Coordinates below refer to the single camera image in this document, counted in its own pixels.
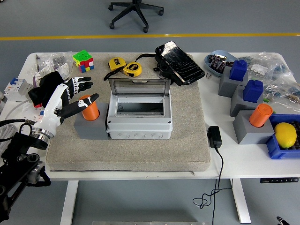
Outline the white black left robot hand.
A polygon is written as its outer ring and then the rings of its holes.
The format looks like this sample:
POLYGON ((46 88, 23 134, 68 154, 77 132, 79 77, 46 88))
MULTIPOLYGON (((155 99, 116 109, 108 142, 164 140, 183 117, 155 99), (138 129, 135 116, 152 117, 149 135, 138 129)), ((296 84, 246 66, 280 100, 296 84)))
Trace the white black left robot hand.
POLYGON ((64 119, 87 109, 99 97, 95 93, 83 100, 69 102, 75 94, 90 89, 92 85, 90 77, 75 77, 59 84, 44 109, 41 121, 34 124, 31 136, 39 139, 53 138, 64 119))

